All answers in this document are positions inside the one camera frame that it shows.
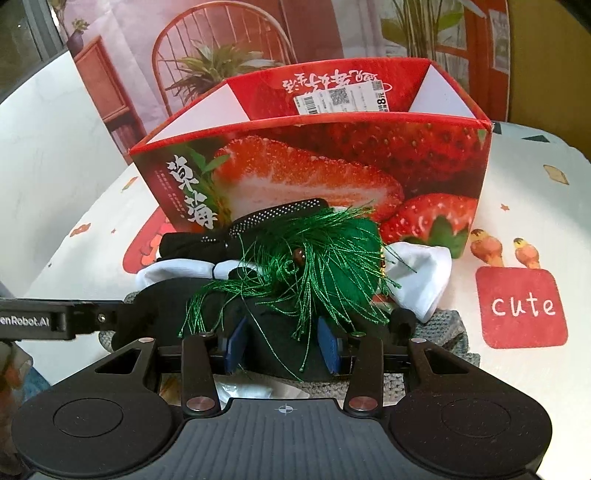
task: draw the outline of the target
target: black cloth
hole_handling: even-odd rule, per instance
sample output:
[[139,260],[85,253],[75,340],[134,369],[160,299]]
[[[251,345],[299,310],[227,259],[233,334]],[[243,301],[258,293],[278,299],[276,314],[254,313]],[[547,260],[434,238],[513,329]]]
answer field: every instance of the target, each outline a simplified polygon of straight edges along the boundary
[[[230,277],[236,278],[239,274],[239,270],[233,270]],[[112,339],[113,348],[121,348],[143,336],[155,338],[160,346],[180,345],[182,338],[179,338],[178,333],[185,321],[187,303],[208,282],[210,280],[203,278],[171,278],[139,292],[134,299],[135,313],[118,328]],[[215,325],[227,299],[228,294],[224,292],[211,292],[207,295],[202,311],[206,329]],[[264,305],[267,300],[272,299],[250,298],[243,301],[237,298],[230,301],[223,312],[224,322],[237,324],[243,318],[247,319],[248,346],[243,368],[293,380],[293,376],[286,370],[287,367],[303,381],[341,380],[342,377],[335,378],[326,368],[317,342],[315,322],[312,322],[306,367],[303,372],[299,371],[306,355],[307,339],[300,342],[293,339],[291,334],[296,329],[297,318],[283,315],[269,305]],[[290,307],[292,306],[285,305],[284,309],[290,310]],[[408,336],[414,333],[413,322],[416,318],[412,312],[408,315],[408,310],[399,309],[395,312],[397,314],[392,316],[389,325],[376,325],[355,316],[352,316],[352,323],[355,330],[381,338],[384,346],[405,345]],[[408,334],[406,337],[400,336],[400,325],[406,324],[411,325],[405,330]],[[183,333],[190,334],[187,326]]]
[[328,207],[326,200],[309,199],[250,213],[224,229],[207,233],[165,233],[160,242],[159,261],[187,258],[218,264],[241,260],[243,251],[254,243],[270,219],[279,215],[290,218],[313,215]]

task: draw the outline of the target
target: wooden cabinet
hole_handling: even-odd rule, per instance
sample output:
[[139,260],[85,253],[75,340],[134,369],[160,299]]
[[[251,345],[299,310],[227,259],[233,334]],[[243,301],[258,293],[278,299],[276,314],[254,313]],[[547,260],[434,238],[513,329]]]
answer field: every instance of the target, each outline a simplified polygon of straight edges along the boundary
[[100,117],[127,163],[128,150],[145,137],[145,129],[105,50],[100,36],[74,62]]

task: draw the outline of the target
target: white tablecloth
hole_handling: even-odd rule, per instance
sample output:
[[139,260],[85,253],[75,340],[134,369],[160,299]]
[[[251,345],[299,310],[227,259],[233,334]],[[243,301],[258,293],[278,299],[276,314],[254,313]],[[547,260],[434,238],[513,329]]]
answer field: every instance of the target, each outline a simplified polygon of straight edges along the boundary
[[[563,176],[554,172],[555,180],[552,180],[548,166],[559,169]],[[464,256],[454,262],[450,285],[440,304],[442,308],[460,312],[468,331],[470,349],[481,354],[484,370],[532,396],[548,411],[554,432],[539,471],[545,480],[591,478],[588,459],[591,322],[587,318],[591,286],[590,185],[591,166],[575,149],[495,135],[473,226],[502,242],[506,267],[525,269],[515,256],[514,238],[524,238],[535,245],[540,253],[541,268],[552,273],[560,291],[568,327],[568,340],[564,345],[508,349],[491,348],[487,344],[483,337],[485,312],[481,319],[476,272],[480,267],[492,267],[485,266],[472,255],[469,247]],[[154,250],[154,242],[152,246],[150,242],[164,221],[161,213],[154,214],[156,210],[157,204],[137,169],[130,166],[80,219],[73,232],[79,233],[64,240],[31,286],[28,297],[123,299],[134,290],[133,270],[141,266],[142,257],[146,257],[144,262],[148,261],[147,257]],[[151,225],[144,228],[126,257],[130,244],[150,217]],[[123,264],[131,272],[125,271]],[[544,300],[539,299],[538,310],[542,310]],[[506,297],[506,303],[497,307],[504,306],[511,315],[509,302]],[[529,306],[525,297],[522,303],[524,307]],[[540,325],[540,335],[527,334],[534,344],[548,340],[544,324]],[[498,333],[492,331],[491,335],[498,336]],[[505,337],[501,338],[501,343],[513,340]],[[96,334],[81,336],[72,342],[21,342],[21,345],[51,383],[105,354]]]

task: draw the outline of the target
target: printed tablecloth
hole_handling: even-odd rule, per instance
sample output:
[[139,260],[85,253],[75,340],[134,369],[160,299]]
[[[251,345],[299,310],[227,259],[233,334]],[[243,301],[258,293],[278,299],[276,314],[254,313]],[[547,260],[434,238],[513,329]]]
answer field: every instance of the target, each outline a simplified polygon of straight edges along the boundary
[[[539,474],[589,480],[591,166],[559,144],[495,135],[478,212],[440,303],[458,310],[481,368],[553,422]],[[64,239],[28,297],[123,299],[172,227],[130,166]],[[98,336],[21,342],[50,383],[105,355]]]

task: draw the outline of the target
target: vase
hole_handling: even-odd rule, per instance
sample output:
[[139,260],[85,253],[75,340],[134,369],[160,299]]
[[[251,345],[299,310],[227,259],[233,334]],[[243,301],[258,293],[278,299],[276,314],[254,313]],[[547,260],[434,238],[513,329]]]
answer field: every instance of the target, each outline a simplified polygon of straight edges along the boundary
[[76,55],[78,55],[82,51],[82,49],[84,48],[84,40],[82,39],[82,32],[76,30],[70,36],[70,38],[68,38],[68,41],[66,42],[66,46],[68,47],[68,50],[70,50],[72,57],[75,57]]

